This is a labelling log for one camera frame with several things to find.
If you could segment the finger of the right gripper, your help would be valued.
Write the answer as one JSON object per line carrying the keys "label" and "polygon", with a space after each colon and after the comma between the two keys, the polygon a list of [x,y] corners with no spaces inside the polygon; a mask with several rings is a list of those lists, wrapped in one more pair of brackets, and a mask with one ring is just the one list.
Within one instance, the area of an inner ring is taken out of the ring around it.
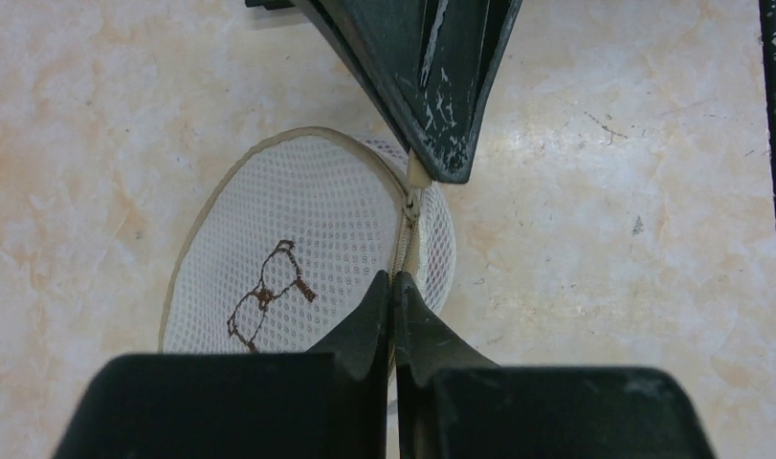
{"label": "finger of the right gripper", "polygon": [[263,8],[264,10],[284,10],[293,8],[289,0],[245,0],[247,8]]}
{"label": "finger of the right gripper", "polygon": [[469,181],[521,0],[297,1],[427,174]]}

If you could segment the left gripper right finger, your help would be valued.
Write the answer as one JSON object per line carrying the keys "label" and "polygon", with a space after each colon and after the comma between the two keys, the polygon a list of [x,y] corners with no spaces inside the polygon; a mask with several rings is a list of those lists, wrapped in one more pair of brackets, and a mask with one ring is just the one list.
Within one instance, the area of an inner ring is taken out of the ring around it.
{"label": "left gripper right finger", "polygon": [[393,280],[404,458],[710,458],[676,380],[651,367],[501,366]]}

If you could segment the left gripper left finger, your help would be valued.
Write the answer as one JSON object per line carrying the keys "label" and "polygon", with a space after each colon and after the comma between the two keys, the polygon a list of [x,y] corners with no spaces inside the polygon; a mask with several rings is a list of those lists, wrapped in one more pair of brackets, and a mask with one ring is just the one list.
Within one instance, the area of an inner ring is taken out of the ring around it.
{"label": "left gripper left finger", "polygon": [[382,458],[388,300],[360,304],[302,353],[129,354],[89,383],[58,458]]}

